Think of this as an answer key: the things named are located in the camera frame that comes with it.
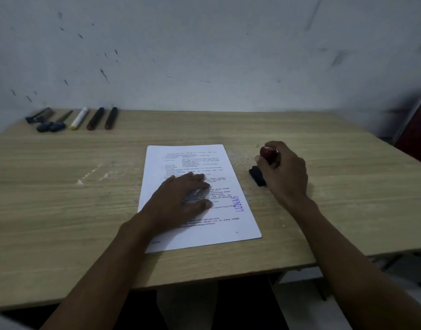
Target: left hand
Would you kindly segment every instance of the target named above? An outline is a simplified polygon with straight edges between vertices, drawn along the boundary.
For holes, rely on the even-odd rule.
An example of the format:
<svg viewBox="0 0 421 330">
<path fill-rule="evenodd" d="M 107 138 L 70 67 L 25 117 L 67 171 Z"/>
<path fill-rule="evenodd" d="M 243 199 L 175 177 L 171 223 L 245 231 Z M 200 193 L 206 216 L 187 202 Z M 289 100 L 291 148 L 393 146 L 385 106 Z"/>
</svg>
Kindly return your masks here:
<svg viewBox="0 0 421 330">
<path fill-rule="evenodd" d="M 132 220 L 145 220 L 145 226 L 153 236 L 180 227 L 212 206 L 208 199 L 184 203 L 190 191 L 209 188 L 210 185 L 203 180 L 204 174 L 194 175 L 192 172 L 169 177 Z"/>
</svg>

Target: white wall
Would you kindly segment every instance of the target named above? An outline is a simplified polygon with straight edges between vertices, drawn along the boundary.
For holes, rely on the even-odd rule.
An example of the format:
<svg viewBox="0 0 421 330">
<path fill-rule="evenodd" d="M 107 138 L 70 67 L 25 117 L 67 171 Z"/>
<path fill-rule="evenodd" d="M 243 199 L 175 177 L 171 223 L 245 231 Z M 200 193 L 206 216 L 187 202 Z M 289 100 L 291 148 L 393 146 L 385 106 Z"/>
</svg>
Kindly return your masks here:
<svg viewBox="0 0 421 330">
<path fill-rule="evenodd" d="M 421 93 L 421 0 L 320 1 L 0 0 L 0 129 L 114 104 L 340 110 L 390 135 Z"/>
</svg>

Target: forearm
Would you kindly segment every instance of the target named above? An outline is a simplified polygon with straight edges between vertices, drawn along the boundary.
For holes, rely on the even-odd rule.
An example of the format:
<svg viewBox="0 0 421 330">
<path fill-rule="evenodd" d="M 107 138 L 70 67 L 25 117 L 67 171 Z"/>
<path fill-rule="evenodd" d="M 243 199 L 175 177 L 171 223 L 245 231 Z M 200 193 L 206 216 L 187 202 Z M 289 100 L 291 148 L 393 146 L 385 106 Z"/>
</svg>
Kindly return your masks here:
<svg viewBox="0 0 421 330">
<path fill-rule="evenodd" d="M 43 325 L 48 330 L 110 330 L 134 282 L 151 238 L 144 229 L 120 228 L 112 243 Z"/>
<path fill-rule="evenodd" d="M 357 329 L 421 329 L 421 305 L 371 263 L 303 197 L 286 206 L 301 227 L 340 307 Z"/>
</svg>

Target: wooden table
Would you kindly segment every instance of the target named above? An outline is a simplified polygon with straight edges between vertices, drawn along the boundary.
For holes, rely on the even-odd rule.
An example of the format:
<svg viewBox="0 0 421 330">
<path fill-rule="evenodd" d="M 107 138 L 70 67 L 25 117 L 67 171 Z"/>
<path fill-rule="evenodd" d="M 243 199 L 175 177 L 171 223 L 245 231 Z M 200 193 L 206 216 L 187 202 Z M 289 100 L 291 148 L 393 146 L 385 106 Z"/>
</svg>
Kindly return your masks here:
<svg viewBox="0 0 421 330">
<path fill-rule="evenodd" d="M 0 134 L 0 308 L 66 296 L 136 213 L 148 145 L 223 144 L 262 238 L 148 254 L 135 287 L 313 264 L 248 173 L 271 139 L 305 158 L 309 194 L 363 253 L 421 249 L 421 163 L 336 116 L 121 111 L 112 131 L 86 123 L 40 134 L 20 121 Z"/>
</svg>

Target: white marker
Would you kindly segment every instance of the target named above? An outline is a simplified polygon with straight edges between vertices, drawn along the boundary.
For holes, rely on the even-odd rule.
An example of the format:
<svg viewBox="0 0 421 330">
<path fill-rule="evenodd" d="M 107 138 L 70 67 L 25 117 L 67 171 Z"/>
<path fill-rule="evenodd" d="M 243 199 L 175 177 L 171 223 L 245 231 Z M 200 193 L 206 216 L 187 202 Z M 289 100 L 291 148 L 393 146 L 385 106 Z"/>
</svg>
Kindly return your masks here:
<svg viewBox="0 0 421 330">
<path fill-rule="evenodd" d="M 79 127 L 79 124 L 81 124 L 82 119 L 84 119 L 84 117 L 88 113 L 88 111 L 89 111 L 88 108 L 85 107 L 81 110 L 81 112 L 79 112 L 79 115 L 75 118 L 73 123 L 71 123 L 71 125 L 70 125 L 71 130 L 76 130 Z"/>
</svg>

